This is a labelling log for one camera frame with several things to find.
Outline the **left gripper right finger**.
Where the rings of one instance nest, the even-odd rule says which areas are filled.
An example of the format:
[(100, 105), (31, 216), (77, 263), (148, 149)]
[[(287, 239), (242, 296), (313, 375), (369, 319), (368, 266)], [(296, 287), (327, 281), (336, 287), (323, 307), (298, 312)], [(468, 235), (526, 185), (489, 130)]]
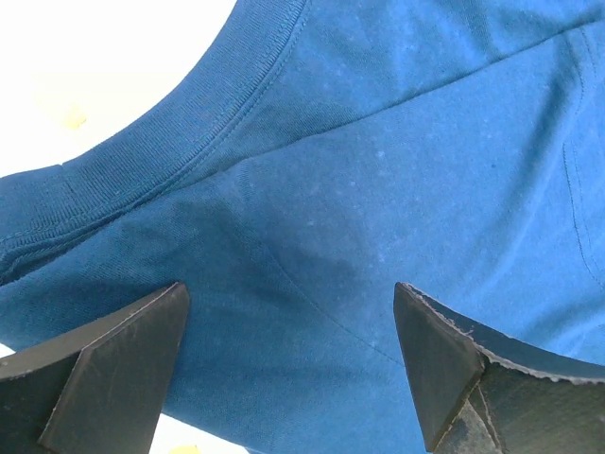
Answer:
[(601, 453), (604, 368), (510, 338), (409, 284), (393, 313), (429, 453)]

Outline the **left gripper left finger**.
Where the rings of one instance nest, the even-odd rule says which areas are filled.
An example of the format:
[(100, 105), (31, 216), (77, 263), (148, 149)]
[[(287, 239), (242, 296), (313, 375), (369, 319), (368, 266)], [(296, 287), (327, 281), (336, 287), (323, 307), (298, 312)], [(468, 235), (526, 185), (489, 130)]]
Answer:
[(3, 357), (2, 453), (148, 453), (188, 310), (175, 283)]

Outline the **blue printed t shirt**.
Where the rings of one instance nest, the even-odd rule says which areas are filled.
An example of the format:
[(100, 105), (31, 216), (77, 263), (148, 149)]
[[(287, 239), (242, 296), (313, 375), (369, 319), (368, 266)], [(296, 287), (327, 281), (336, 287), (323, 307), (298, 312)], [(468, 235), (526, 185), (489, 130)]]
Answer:
[(166, 412), (254, 453), (421, 453), (393, 292), (604, 359), (600, 1), (240, 1), (194, 69), (1, 181), (1, 341), (183, 282)]

